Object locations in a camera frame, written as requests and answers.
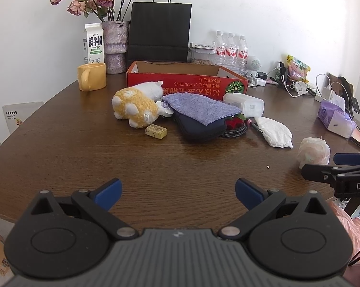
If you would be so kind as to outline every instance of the metal screw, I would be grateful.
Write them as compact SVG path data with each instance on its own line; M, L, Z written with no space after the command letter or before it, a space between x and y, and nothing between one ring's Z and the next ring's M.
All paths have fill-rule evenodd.
M240 229L235 226L226 226L221 229L221 233L225 236L237 236L240 234Z
M129 226L124 226L116 231L116 234L121 237L131 237L135 235L136 231Z

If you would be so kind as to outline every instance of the mug handle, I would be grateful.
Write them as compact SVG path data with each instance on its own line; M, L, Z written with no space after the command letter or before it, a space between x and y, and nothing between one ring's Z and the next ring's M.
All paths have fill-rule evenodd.
M88 83L89 71L90 69L84 70L82 76L80 77L80 85L82 87L82 90L85 92L91 89L91 86Z

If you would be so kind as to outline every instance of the purple textured vase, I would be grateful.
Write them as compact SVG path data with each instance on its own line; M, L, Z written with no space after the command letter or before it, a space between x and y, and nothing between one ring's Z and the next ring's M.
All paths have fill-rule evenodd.
M106 21L104 30L104 53L119 54L128 50L129 21Z
M106 21L101 24L104 30L104 53L108 74L127 71L129 21Z
M106 54L106 70L108 74L119 74L127 71L127 62L125 53Z

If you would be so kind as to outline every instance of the small white fan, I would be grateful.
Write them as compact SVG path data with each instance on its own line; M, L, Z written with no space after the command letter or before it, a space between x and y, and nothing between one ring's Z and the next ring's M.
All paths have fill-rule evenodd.
M248 56L246 59L244 74L248 76L258 77L258 72L261 68L261 61L256 56Z

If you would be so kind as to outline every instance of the watermelon graphic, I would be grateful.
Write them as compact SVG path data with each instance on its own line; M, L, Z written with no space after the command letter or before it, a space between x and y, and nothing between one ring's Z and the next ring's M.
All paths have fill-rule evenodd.
M233 81L225 89L225 93L244 93L245 86L240 81Z

